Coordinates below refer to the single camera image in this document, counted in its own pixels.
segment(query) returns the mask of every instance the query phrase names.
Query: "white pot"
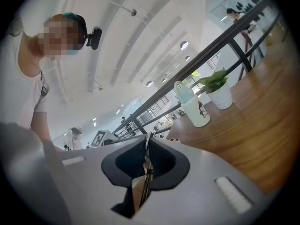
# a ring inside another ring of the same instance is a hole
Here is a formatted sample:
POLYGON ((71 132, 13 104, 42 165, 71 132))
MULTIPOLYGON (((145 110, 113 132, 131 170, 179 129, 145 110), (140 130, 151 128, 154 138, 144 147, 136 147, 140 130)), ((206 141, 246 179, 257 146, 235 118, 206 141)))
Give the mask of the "white pot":
POLYGON ((226 109, 233 103, 230 88, 226 82, 219 90, 207 93, 218 109, 226 109))

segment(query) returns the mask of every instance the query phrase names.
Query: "potted plant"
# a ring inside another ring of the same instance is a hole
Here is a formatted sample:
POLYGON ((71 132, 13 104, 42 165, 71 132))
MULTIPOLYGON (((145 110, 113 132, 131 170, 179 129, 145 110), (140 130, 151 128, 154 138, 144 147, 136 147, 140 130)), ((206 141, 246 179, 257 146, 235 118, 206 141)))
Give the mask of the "potted plant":
POLYGON ((200 78, 199 83, 205 87, 206 94, 218 109, 226 109, 231 106, 233 99, 228 86, 226 70, 214 72, 210 77, 200 78))

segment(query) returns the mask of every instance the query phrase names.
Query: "white bottle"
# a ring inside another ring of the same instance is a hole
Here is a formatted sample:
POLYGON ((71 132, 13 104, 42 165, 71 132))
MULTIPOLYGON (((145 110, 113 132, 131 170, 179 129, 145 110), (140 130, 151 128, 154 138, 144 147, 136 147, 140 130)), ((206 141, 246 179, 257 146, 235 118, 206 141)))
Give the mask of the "white bottle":
POLYGON ((178 81, 174 84, 174 90, 183 110, 195 127, 203 127, 210 121, 210 115, 193 90, 178 81))

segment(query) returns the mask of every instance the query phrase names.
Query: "white ceiling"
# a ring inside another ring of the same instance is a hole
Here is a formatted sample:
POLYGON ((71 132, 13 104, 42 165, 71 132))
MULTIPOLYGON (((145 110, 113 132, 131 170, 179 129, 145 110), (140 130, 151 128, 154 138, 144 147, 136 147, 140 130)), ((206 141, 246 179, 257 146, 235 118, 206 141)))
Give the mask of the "white ceiling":
POLYGON ((113 114, 121 104, 140 96, 149 98, 157 88, 147 88, 147 81, 163 76, 168 66, 186 65, 183 58, 189 50, 181 51, 182 41, 190 43, 192 57, 200 52, 206 4, 207 0, 29 1, 23 15, 29 33, 39 28, 31 24, 40 10, 46 15, 39 13, 39 26, 45 16, 73 12, 84 17, 88 32, 94 26, 103 31, 97 50, 84 46, 77 56, 43 67, 51 88, 52 138, 101 114, 113 114), (127 11, 133 8, 134 17, 127 11))

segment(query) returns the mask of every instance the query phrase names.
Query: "wooden table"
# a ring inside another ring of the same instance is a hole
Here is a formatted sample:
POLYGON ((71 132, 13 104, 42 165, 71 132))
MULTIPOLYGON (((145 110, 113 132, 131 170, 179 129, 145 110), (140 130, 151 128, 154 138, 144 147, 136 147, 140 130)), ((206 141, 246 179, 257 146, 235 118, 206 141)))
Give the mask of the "wooden table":
POLYGON ((177 119, 167 139, 215 153, 264 193, 286 182, 300 150, 300 71, 290 42, 268 48, 262 64, 231 88, 233 105, 205 105, 210 121, 194 127, 177 119))

